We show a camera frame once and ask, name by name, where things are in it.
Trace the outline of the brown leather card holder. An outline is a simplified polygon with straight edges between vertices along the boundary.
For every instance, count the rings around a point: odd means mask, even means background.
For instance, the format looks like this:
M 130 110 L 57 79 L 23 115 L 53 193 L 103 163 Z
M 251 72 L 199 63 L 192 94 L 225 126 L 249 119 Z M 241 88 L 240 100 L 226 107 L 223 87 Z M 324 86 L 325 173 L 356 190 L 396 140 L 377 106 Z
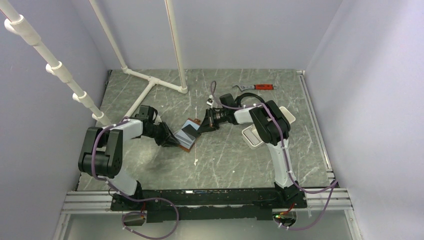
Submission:
M 179 141 L 179 147 L 185 152 L 190 152 L 195 145 L 197 139 L 201 136 L 198 133 L 201 121 L 197 118 L 188 118 L 182 127 L 174 133 L 174 136 Z

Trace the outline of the white plastic tray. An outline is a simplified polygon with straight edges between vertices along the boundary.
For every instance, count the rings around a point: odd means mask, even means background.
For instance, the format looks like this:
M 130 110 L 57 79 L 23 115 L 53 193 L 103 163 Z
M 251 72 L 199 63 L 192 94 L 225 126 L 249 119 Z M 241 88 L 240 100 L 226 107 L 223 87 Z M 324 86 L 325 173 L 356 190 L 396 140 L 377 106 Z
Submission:
M 291 125 L 296 121 L 286 107 L 278 107 L 270 101 L 241 110 L 236 119 L 240 124 L 250 124 L 241 131 L 241 136 L 251 149 L 264 144 L 276 146 L 282 140 L 287 140 Z

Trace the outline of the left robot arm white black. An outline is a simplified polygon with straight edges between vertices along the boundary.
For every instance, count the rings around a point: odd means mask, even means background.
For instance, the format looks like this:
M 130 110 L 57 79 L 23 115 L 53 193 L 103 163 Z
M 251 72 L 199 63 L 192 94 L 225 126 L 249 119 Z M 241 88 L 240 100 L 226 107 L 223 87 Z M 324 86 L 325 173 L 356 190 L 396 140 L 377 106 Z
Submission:
M 124 196 L 124 204 L 131 210 L 144 203 L 142 186 L 123 170 L 124 142 L 142 137 L 151 138 L 160 147 L 177 147 L 179 141 L 169 126 L 158 120 L 158 111 L 141 105 L 135 117 L 106 127 L 87 129 L 78 159 L 78 169 L 96 180 L 105 182 Z

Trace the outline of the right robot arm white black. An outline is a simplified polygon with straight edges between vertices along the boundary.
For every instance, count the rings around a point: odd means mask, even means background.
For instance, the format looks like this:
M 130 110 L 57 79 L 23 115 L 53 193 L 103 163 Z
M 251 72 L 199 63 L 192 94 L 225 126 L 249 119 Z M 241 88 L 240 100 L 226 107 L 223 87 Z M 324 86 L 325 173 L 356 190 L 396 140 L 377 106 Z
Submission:
M 288 153 L 288 138 L 291 124 L 273 100 L 265 102 L 261 97 L 258 106 L 242 107 L 241 100 L 247 97 L 241 94 L 234 98 L 230 93 L 219 97 L 222 107 L 211 107 L 205 111 L 204 119 L 197 132 L 207 133 L 216 131 L 220 124 L 233 125 L 253 124 L 262 142 L 269 149 L 275 176 L 276 203 L 289 207 L 299 194 L 298 183 L 292 170 L 290 154 Z

